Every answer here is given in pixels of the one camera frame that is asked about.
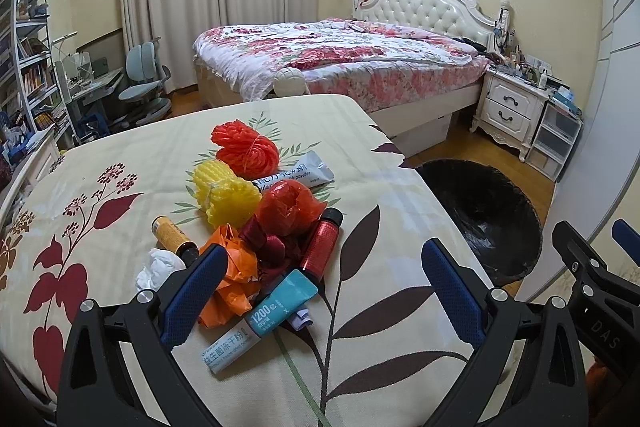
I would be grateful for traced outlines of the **lilac crumpled paper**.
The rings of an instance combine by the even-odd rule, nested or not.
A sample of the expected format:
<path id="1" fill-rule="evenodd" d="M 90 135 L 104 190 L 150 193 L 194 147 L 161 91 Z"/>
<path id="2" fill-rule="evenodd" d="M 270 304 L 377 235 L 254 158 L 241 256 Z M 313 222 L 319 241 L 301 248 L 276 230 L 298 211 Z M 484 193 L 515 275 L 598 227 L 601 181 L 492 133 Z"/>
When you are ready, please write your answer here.
<path id="1" fill-rule="evenodd" d="M 292 315 L 288 317 L 288 324 L 291 325 L 295 332 L 299 332 L 302 329 L 314 324 L 312 317 L 307 308 L 299 308 Z"/>

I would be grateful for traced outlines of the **floral cream bedsheet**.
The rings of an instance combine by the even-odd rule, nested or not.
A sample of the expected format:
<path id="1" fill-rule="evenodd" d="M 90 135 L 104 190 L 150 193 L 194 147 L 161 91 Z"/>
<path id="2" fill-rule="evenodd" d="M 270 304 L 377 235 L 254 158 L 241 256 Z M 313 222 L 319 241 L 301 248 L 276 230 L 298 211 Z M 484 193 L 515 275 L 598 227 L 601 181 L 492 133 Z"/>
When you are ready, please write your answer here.
<path id="1" fill-rule="evenodd" d="M 1 233 L 1 352 L 47 399 L 81 301 L 126 303 L 166 270 L 154 247 L 228 251 L 174 355 L 226 426 L 420 426 L 471 355 L 428 283 L 423 244 L 477 260 L 396 146 L 343 95 L 236 104 L 75 148 Z M 321 270 L 303 329 L 221 373 L 202 354 L 268 283 Z"/>

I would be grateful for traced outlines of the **amber bottle black cap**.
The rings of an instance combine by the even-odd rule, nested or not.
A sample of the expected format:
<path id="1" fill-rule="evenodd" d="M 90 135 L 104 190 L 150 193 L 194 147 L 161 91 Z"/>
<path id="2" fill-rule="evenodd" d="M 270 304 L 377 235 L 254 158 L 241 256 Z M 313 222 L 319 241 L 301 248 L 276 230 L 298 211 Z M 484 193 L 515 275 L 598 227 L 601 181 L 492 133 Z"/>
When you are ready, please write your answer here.
<path id="1" fill-rule="evenodd" d="M 198 256 L 200 255 L 198 246 L 168 217 L 156 217 L 152 222 L 151 230 L 157 242 L 160 243 L 166 251 L 171 251 L 180 258 L 187 268 L 198 260 Z"/>

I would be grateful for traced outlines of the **teal white cream tube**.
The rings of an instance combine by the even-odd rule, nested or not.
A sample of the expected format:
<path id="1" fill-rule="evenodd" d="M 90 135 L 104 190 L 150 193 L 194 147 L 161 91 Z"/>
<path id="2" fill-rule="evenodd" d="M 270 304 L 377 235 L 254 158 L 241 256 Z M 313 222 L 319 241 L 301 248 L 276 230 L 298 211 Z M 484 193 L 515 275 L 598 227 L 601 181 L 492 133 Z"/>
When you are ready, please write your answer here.
<path id="1" fill-rule="evenodd" d="M 302 272 L 288 273 L 250 313 L 203 351 L 203 362 L 212 373 L 222 372 L 256 346 L 262 337 L 288 323 L 288 317 L 297 309 L 307 308 L 306 303 L 317 293 L 317 285 Z"/>

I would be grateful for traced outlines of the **plastic drawer unit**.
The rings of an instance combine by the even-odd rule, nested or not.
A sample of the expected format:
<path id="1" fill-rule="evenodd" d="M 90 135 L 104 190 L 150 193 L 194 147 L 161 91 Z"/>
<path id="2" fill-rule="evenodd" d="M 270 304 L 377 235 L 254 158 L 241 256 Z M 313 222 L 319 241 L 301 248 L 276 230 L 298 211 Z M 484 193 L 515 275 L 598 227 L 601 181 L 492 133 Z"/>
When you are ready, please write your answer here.
<path id="1" fill-rule="evenodd" d="M 558 181 L 570 160 L 582 131 L 582 120 L 562 104 L 549 101 L 544 106 L 526 164 Z"/>

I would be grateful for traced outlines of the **white toothpaste tube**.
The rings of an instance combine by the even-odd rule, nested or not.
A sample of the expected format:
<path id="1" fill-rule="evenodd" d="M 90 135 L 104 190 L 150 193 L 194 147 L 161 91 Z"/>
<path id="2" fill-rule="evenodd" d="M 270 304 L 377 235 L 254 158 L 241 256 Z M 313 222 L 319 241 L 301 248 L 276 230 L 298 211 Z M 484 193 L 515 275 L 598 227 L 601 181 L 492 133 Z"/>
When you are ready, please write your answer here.
<path id="1" fill-rule="evenodd" d="M 274 184 L 285 180 L 294 180 L 307 188 L 315 188 L 331 183 L 334 173 L 316 152 L 310 150 L 299 158 L 293 168 L 254 180 L 253 184 L 259 192 L 264 193 Z"/>

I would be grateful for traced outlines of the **red crumpled plastic wrapper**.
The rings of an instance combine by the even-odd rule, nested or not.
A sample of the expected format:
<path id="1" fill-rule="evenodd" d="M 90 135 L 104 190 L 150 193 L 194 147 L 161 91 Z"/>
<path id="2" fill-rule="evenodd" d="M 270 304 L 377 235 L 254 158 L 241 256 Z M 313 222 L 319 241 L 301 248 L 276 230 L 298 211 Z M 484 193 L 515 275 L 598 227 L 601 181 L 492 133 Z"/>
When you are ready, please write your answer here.
<path id="1" fill-rule="evenodd" d="M 308 187 L 295 180 L 282 180 L 262 194 L 255 218 L 262 229 L 279 237 L 307 232 L 326 209 Z"/>

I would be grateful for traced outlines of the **orange paper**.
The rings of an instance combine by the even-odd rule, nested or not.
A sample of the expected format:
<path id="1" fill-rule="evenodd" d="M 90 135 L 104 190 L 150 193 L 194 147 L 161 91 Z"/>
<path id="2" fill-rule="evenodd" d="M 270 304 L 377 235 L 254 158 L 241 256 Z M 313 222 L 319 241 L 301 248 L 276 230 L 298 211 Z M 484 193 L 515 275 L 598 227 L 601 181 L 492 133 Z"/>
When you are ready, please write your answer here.
<path id="1" fill-rule="evenodd" d="M 239 232 L 231 225 L 221 225 L 200 248 L 200 255 L 214 244 L 224 247 L 228 256 L 226 275 L 198 316 L 198 324 L 213 329 L 242 317 L 253 309 L 252 300 L 262 289 L 258 277 L 258 260 Z"/>

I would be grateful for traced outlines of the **black trash bin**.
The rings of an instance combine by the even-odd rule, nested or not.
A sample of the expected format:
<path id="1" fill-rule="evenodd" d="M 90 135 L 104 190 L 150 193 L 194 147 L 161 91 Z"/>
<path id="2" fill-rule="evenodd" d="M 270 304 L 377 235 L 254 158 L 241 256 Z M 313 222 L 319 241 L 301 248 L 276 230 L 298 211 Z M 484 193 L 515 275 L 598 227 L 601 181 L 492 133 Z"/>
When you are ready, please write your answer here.
<path id="1" fill-rule="evenodd" d="M 524 280 L 540 257 L 542 228 L 529 198 L 494 167 L 434 159 L 416 168 L 497 286 Z"/>

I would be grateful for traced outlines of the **white nightstand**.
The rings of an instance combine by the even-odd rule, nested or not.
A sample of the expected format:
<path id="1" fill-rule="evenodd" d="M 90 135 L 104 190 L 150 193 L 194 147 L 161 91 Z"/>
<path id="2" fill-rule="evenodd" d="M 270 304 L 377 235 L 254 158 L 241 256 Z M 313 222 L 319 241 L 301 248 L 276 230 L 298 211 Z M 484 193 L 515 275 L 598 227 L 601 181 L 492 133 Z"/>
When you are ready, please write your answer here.
<path id="1" fill-rule="evenodd" d="M 489 67 L 470 131 L 484 131 L 497 144 L 517 150 L 524 162 L 548 100 L 546 90 Z"/>

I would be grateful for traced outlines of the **white crumpled tissue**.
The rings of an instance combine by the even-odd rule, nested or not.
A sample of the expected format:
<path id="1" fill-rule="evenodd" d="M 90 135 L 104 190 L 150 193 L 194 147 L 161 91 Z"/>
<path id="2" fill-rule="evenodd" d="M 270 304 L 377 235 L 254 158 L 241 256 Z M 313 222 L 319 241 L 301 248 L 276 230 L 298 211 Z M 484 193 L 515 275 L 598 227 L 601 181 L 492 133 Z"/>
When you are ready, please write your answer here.
<path id="1" fill-rule="evenodd" d="M 142 270 L 136 276 L 138 291 L 158 291 L 172 273 L 186 269 L 184 262 L 171 251 L 152 248 Z"/>

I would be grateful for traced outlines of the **yellow foam fruit net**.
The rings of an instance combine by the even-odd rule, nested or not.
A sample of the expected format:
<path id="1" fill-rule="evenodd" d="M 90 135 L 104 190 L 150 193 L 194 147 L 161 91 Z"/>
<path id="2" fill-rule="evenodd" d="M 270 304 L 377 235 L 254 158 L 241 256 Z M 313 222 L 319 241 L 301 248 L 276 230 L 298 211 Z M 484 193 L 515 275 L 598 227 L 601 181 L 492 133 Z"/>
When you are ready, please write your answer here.
<path id="1" fill-rule="evenodd" d="M 240 178 L 217 159 L 209 159 L 196 166 L 192 182 L 195 199 L 214 229 L 221 225 L 242 228 L 254 216 L 262 200 L 262 194 L 253 183 Z"/>

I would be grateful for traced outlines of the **dark red ribbon bow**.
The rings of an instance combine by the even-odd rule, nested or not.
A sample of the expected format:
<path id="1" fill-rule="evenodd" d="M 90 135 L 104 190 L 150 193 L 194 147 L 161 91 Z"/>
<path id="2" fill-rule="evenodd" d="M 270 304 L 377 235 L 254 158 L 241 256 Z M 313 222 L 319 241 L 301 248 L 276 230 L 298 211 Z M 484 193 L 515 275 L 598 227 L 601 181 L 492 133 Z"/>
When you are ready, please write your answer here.
<path id="1" fill-rule="evenodd" d="M 300 248 L 295 237 L 280 239 L 266 233 L 256 217 L 251 217 L 242 226 L 240 239 L 256 255 L 259 280 L 264 286 L 296 268 L 300 260 Z"/>

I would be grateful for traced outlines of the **red glitter bottle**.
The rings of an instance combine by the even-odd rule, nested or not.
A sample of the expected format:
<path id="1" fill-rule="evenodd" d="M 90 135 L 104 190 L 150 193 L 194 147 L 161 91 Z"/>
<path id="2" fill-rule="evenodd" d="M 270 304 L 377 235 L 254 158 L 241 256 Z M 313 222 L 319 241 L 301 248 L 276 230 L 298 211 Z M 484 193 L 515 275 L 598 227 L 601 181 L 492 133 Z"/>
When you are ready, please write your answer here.
<path id="1" fill-rule="evenodd" d="M 308 235 L 299 270 L 316 285 L 323 279 L 324 270 L 340 236 L 342 222 L 343 213 L 340 210 L 326 208 Z"/>

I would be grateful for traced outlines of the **grey desk chair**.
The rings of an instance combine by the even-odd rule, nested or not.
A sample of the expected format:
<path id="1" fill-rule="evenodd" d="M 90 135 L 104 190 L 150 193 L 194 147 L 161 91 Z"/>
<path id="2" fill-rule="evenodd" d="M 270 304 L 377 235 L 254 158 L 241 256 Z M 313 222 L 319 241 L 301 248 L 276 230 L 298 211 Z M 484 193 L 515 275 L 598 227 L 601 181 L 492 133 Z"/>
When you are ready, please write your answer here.
<path id="1" fill-rule="evenodd" d="M 118 101 L 128 113 L 113 122 L 115 131 L 142 127 L 162 120 L 171 110 L 165 83 L 171 78 L 170 69 L 160 62 L 160 38 L 137 44 L 126 57 L 128 87 L 119 93 Z"/>

